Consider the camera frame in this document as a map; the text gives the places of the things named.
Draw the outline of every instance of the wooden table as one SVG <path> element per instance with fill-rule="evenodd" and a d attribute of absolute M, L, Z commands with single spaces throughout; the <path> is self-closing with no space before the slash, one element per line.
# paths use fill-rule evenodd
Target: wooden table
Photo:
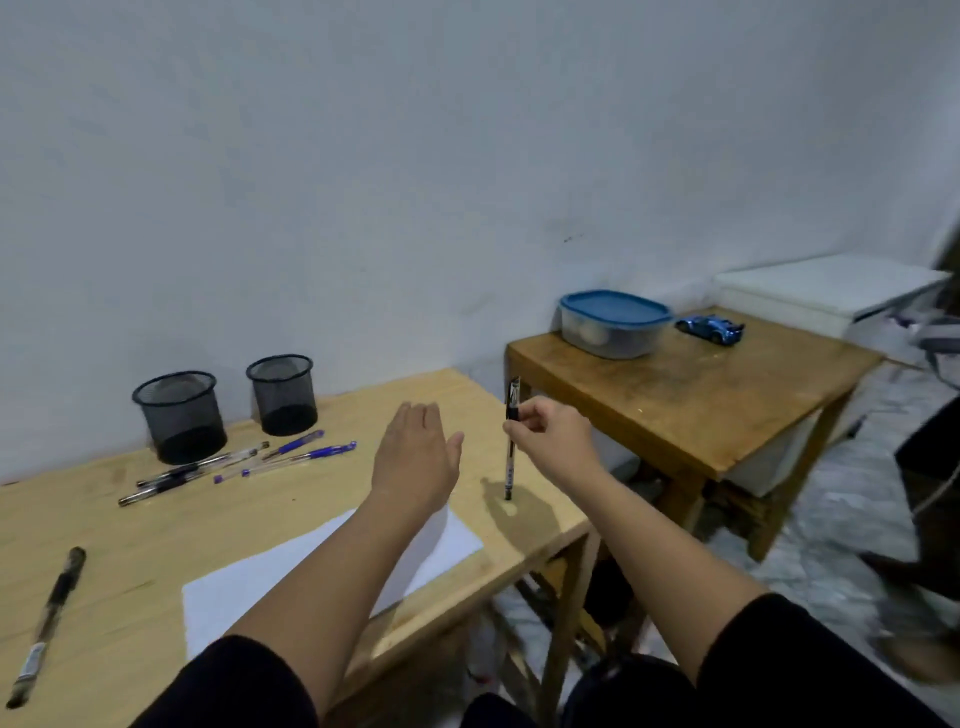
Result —
<path fill-rule="evenodd" d="M 507 347 L 508 377 L 523 377 L 523 396 L 532 387 L 576 406 L 601 432 L 666 473 L 671 480 L 658 507 L 687 528 L 700 514 L 708 481 L 723 480 L 822 408 L 789 476 L 766 498 L 740 497 L 756 523 L 748 550 L 760 561 L 853 389 L 883 356 L 733 311 L 710 312 L 745 323 L 743 340 L 718 347 L 671 327 L 654 353 L 611 361 L 548 333 Z"/>
<path fill-rule="evenodd" d="M 135 480 L 162 470 L 148 450 L 0 488 L 5 686 L 27 655 L 67 550 L 83 546 L 88 554 L 33 698 L 4 711 L 3 724 L 127 725 L 185 661 L 181 587 L 358 505 L 383 430 L 404 400 L 438 402 L 446 431 L 466 433 L 450 504 L 484 548 L 371 620 L 339 699 L 566 548 L 576 568 L 566 580 L 538 706 L 540 719 L 551 720 L 598 539 L 580 510 L 520 455 L 514 501 L 503 501 L 503 405 L 465 376 L 443 370 L 318 400 L 324 441 L 360 443 L 337 457 L 220 486 L 208 476 L 124 509 L 116 501 Z M 262 439 L 247 421 L 229 429 L 228 449 Z"/>

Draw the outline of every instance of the black mesh pen holder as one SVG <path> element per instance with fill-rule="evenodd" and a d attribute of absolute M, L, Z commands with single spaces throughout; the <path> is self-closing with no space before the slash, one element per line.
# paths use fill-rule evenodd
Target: black mesh pen holder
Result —
<path fill-rule="evenodd" d="M 158 376 L 133 390 L 154 440 L 156 457 L 183 465 L 209 457 L 227 443 L 213 387 L 207 372 Z"/>
<path fill-rule="evenodd" d="M 247 367 L 260 426 L 268 435 L 296 435 L 317 422 L 313 361 L 296 353 L 268 356 Z"/>

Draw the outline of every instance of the container with blue lid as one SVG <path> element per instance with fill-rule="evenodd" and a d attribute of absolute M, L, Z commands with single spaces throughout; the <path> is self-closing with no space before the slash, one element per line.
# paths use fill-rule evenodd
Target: container with blue lid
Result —
<path fill-rule="evenodd" d="M 575 347 L 605 359 L 650 353 L 673 321 L 662 303 L 609 290 L 571 293 L 560 299 L 561 335 Z"/>

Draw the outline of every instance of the toy car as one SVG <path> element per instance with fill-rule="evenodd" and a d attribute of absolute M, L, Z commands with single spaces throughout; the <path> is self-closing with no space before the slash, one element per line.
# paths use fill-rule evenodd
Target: toy car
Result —
<path fill-rule="evenodd" d="M 719 316 L 687 316 L 674 325 L 683 333 L 707 339 L 721 347 L 731 347 L 743 338 L 743 324 Z"/>

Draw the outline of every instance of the hand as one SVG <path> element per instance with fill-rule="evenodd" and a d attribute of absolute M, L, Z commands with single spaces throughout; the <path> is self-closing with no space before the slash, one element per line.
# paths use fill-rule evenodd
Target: hand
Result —
<path fill-rule="evenodd" d="M 590 439 L 590 420 L 575 407 L 534 397 L 520 405 L 519 417 L 507 420 L 504 432 L 561 490 L 605 472 Z"/>
<path fill-rule="evenodd" d="M 371 497 L 397 515 L 426 521 L 450 498 L 460 477 L 464 433 L 444 439 L 440 407 L 404 402 L 387 425 L 373 459 Z"/>

